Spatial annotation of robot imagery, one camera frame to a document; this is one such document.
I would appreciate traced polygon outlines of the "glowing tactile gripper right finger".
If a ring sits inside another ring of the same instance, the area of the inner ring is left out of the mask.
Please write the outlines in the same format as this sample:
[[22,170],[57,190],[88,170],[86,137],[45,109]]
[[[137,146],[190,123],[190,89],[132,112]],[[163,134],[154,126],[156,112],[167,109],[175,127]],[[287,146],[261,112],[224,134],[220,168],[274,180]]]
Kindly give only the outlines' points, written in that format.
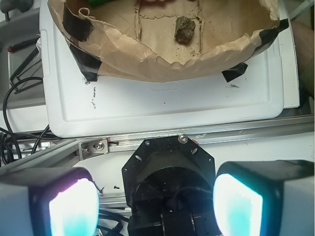
[[313,236],[315,164],[225,162],[217,172],[213,204],[224,236]]

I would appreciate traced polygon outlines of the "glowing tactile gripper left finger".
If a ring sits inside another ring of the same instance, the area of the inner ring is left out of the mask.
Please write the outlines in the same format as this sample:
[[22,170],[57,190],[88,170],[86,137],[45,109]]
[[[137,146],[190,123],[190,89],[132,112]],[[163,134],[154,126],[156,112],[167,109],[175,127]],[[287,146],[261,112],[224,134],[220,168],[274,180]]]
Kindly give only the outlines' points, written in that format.
[[84,168],[29,168],[0,177],[2,236],[92,236],[99,195]]

